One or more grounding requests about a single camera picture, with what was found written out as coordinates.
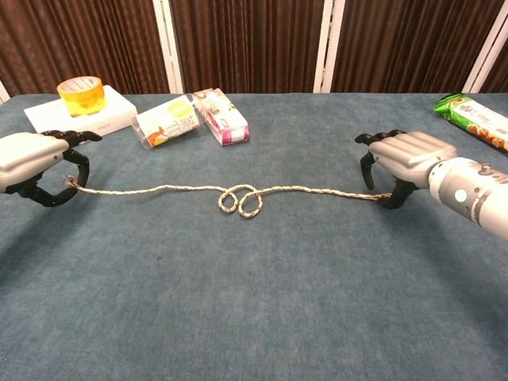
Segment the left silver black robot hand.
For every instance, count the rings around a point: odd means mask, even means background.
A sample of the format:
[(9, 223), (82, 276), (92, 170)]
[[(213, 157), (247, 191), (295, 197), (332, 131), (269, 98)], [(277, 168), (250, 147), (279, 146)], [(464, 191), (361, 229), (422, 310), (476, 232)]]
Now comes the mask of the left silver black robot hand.
[(91, 131), (49, 130), (42, 133), (14, 133), (1, 139), (1, 192), (19, 194), (45, 207), (56, 207), (68, 202), (78, 189), (69, 186), (58, 194), (49, 194), (37, 185), (50, 167), (62, 160), (73, 163), (79, 175), (73, 181), (81, 187), (87, 184), (90, 161), (74, 147), (87, 141), (100, 141)]

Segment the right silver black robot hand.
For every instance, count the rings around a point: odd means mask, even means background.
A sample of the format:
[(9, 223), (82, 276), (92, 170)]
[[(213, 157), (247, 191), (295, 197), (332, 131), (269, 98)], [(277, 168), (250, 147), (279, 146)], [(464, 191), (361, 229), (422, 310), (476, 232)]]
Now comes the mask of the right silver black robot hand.
[(429, 188), (432, 169), (457, 157), (456, 148), (428, 133), (404, 132), (393, 129), (387, 133), (361, 133), (357, 144), (365, 144), (368, 152), (360, 159), (360, 170), (369, 190), (374, 189), (371, 167), (378, 163), (394, 178), (395, 186), (390, 196), (378, 200), (383, 208), (400, 208), (414, 191)]

